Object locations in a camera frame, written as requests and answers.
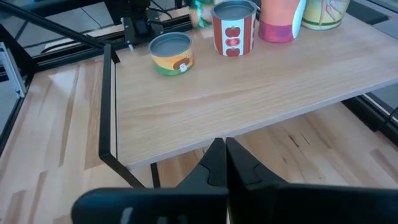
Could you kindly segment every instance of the pink container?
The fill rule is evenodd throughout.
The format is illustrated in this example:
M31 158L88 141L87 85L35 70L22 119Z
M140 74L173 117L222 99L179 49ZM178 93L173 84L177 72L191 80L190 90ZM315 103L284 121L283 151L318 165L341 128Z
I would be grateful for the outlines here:
M294 40L300 31L306 0L262 0L259 37L273 43Z

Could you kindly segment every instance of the apple label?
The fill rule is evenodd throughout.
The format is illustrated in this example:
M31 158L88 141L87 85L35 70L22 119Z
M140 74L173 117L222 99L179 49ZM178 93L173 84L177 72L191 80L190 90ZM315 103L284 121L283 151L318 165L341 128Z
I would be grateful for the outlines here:
M239 56L240 53L241 53L241 51L236 48L230 48L226 51L226 55L229 57L237 57L237 56Z
M234 57L243 54L244 19L236 21L221 20L221 35L223 55Z

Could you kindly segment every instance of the can lid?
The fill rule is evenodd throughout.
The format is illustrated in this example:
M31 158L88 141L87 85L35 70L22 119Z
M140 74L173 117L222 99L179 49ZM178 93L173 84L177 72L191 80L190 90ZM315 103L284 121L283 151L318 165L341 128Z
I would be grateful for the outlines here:
M257 6L246 0L227 0L218 3L212 10L213 17L224 21L244 19L256 13Z
M154 38L149 43L149 51L158 57L171 57L188 50L192 39L183 32L169 32Z

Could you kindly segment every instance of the red and white can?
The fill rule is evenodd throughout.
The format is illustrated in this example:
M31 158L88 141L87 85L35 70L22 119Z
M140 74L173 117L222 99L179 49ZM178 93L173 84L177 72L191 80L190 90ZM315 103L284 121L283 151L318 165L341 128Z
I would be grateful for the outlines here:
M248 54L254 46L257 6L251 1L229 0L213 11L214 45L228 57Z

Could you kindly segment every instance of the green bottle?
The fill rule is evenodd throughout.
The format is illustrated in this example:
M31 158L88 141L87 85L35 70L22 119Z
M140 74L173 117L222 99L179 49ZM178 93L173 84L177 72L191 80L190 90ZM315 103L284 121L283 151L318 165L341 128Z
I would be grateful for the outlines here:
M203 28L211 26L211 10L214 8L214 0L192 0L189 9L193 27Z

